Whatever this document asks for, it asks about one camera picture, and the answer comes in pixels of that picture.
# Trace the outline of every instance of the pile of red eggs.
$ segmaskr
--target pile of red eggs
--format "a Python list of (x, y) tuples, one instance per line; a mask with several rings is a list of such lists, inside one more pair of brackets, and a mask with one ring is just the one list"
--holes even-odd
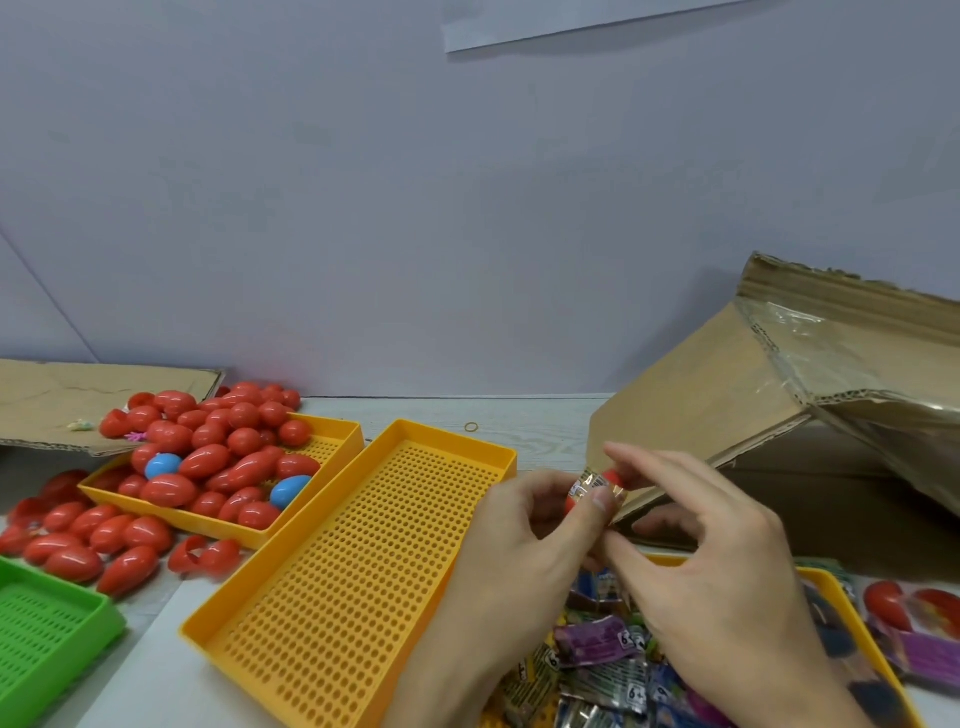
[[(129, 466), (103, 473), (90, 485), (264, 530), (280, 511), (266, 502), (269, 491), (262, 486), (312, 475), (321, 466), (278, 446), (300, 448), (310, 441), (310, 425), (290, 418), (298, 407), (296, 390), (279, 384), (261, 389), (253, 382), (221, 387), (216, 397), (200, 403), (185, 392), (134, 395), (130, 411), (111, 410), (100, 431), (106, 437), (142, 432), (147, 442), (133, 451)], [(148, 478), (148, 466), (164, 454), (182, 458), (176, 471)]]
[[(17, 503), (0, 533), (0, 555), (22, 557), (66, 581), (98, 580), (97, 591), (116, 598), (154, 574), (161, 555), (174, 547), (174, 533), (154, 516), (125, 514), (109, 503), (92, 505), (77, 487), (86, 477), (82, 470), (60, 473), (37, 497)], [(190, 536), (174, 548), (168, 568), (219, 578), (236, 569), (240, 560), (236, 541), (207, 546), (202, 537)]]

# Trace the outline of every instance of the green plastic tray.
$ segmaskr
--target green plastic tray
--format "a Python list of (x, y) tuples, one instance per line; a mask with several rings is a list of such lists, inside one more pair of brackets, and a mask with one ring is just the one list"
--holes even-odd
[(0, 557), (0, 723), (27, 728), (127, 624), (103, 595)]

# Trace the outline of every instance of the cardboard box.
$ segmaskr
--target cardboard box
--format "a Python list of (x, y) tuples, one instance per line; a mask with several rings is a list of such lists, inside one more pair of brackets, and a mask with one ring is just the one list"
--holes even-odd
[[(797, 555), (960, 581), (960, 303), (754, 255), (732, 302), (593, 414), (590, 466), (606, 441), (708, 461)], [(664, 499), (638, 491), (617, 520)]]
[(116, 455), (134, 449), (94, 429), (73, 432), (78, 420), (99, 425), (111, 409), (137, 392), (177, 389), (205, 400), (224, 373), (205, 369), (120, 364), (64, 364), (0, 359), (0, 445)]

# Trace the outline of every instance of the blue plastic egg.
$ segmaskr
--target blue plastic egg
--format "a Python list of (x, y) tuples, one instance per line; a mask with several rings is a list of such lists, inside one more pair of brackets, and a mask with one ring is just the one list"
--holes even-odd
[(154, 455), (150, 459), (147, 467), (143, 469), (143, 474), (147, 476), (147, 480), (150, 480), (150, 478), (157, 477), (158, 475), (175, 473), (182, 462), (183, 460), (176, 455), (170, 452), (162, 452), (159, 455)]
[(312, 475), (294, 475), (277, 483), (270, 492), (270, 502), (281, 511), (290, 505), (303, 486), (310, 482)]

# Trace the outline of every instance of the hand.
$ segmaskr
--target hand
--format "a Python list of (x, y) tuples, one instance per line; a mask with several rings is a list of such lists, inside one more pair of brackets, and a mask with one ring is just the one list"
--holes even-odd
[(564, 518), (575, 480), (538, 471), (483, 497), (385, 726), (472, 728), (499, 679), (543, 642), (615, 511), (611, 490), (598, 488)]
[(658, 567), (608, 532), (607, 559), (681, 677), (741, 728), (869, 726), (832, 676), (780, 519), (691, 455), (607, 445), (628, 487), (653, 482), (672, 505), (634, 524), (699, 548)]

